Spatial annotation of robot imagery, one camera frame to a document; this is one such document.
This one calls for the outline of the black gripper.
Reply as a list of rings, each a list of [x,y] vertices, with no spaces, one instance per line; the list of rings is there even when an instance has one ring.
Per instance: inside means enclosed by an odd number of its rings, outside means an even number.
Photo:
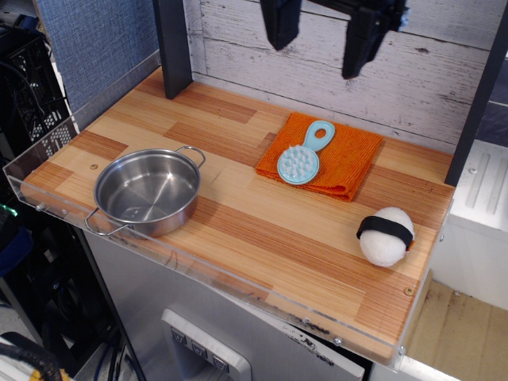
[[[317,0],[315,4],[351,17],[346,31],[342,77],[354,79],[373,61],[388,30],[399,31],[409,22],[406,1]],[[301,0],[261,0],[268,41],[280,51],[298,35]]]

